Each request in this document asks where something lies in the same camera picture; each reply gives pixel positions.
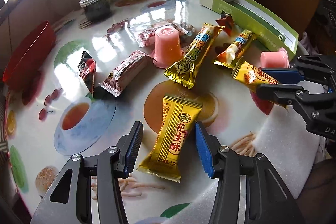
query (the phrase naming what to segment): jar with dark contents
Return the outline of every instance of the jar with dark contents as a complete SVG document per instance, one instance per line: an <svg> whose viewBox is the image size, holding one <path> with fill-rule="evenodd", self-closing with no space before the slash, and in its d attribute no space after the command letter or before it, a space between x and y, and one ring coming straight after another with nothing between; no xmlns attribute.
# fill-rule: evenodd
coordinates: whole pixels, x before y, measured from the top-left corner
<svg viewBox="0 0 336 224"><path fill-rule="evenodd" d="M79 5L84 8L85 16L91 22L101 21L111 14L107 0L81 0Z"/></svg>

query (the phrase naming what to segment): pink candy wrapper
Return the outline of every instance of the pink candy wrapper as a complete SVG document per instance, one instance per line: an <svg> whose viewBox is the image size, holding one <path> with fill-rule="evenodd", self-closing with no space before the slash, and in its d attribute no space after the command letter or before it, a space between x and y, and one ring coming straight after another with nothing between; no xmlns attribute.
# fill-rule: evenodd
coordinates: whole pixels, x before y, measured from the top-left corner
<svg viewBox="0 0 336 224"><path fill-rule="evenodd" d="M155 39L150 39L150 38L155 37L155 31L158 28L161 28L163 26L172 26L176 30L178 30L181 34L187 34L188 33L188 31L186 29L184 29L181 25L179 25L175 22L167 22L167 21L163 20L159 24L156 24L155 27L149 28L149 29L143 31L142 33L138 34L138 36L139 36L139 39L138 39L139 46L140 47L146 47L146 46L150 46L152 44L155 44Z"/></svg>
<svg viewBox="0 0 336 224"><path fill-rule="evenodd" d="M137 50L127 57L99 84L103 89L117 97L151 60L152 58L149 55Z"/></svg>

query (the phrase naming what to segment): white foam sheet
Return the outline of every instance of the white foam sheet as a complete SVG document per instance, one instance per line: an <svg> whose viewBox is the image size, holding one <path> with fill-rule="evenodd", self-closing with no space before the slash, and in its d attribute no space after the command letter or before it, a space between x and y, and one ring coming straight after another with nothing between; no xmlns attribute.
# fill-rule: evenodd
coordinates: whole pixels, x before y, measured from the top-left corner
<svg viewBox="0 0 336 224"><path fill-rule="evenodd" d="M324 93L323 87L312 82L300 82L310 94ZM267 117L254 145L264 153L280 174L288 189L297 198L309 176L320 143L320 136L307 132L303 118L288 107L275 105ZM189 206L177 213L164 224L205 224L209 222L216 196L218 180L215 180ZM241 191L237 223L244 223L245 193Z"/></svg>

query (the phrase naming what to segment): striped fabric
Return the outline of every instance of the striped fabric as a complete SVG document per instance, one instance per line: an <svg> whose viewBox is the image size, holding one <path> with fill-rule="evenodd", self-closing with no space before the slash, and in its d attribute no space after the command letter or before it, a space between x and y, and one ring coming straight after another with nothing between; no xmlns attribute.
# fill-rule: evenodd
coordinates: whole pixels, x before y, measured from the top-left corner
<svg viewBox="0 0 336 224"><path fill-rule="evenodd" d="M8 146L5 134L5 105L6 98L0 95L0 166L4 165L8 160Z"/></svg>

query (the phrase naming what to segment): table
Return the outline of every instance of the table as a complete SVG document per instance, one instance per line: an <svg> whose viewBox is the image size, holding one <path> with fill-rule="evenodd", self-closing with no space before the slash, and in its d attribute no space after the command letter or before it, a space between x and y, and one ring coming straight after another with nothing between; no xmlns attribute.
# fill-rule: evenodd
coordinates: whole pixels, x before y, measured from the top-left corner
<svg viewBox="0 0 336 224"><path fill-rule="evenodd" d="M204 22L216 25L215 20L219 15L201 6L199 0L144 0L132 5L114 7L112 17L84 29L78 28L83 17L81 12L75 13L75 16L74 22L57 33L56 46L40 69L36 94L23 100L24 103L30 102L24 105L21 93L10 92L8 98L7 117L11 115L15 125L14 129L10 128L8 145L11 156L15 158L12 163L15 162L16 172L19 173L20 182L17 184L20 195L31 214L41 200L40 195L43 195L41 183L52 180L70 155L75 152L81 152L84 157L99 154L115 145L120 136L127 134L134 121L141 121L144 137L136 168L154 145L157 137L154 130L157 131L161 123L160 117L162 118L162 113L157 109L160 104L162 107L162 96L165 92L198 96L207 102L206 113L202 119L208 126L208 132L216 135L223 145L231 144L250 131L257 133L265 121L267 116L255 105L248 88L233 80L229 72L212 64L216 56L214 48L233 41L239 34L238 29L234 30L231 37L222 32L215 40L192 89L196 95L185 93L181 85L169 81L163 75L162 69L151 64L117 98L92 101L86 96L88 89L79 77L77 68L84 50L96 60L95 85L98 86L116 66L139 49L137 33L151 24L174 18L176 22L193 25L196 33ZM112 24L127 18L129 22L124 28L111 33L110 39L104 37ZM147 53L152 51L146 47L140 49ZM265 48L255 41L245 57L258 66L263 50ZM59 95L45 106L45 98L54 91ZM73 141L61 129L61 121L69 109L79 103L90 105L88 115L81 121L87 124L88 131L78 132L80 137ZM45 113L40 114L42 109L45 109ZM139 197L124 197L129 223L156 218L174 205L190 203L212 182L203 171L193 136L186 141L178 165L181 171L180 183L133 172L138 182L154 183L164 189L143 188ZM39 189L36 188L38 174ZM92 204L96 207L96 201L93 200ZM170 208L163 215L174 214L183 206ZM93 216L97 223L96 208L93 208ZM158 218L155 223L162 220L164 218Z"/></svg>

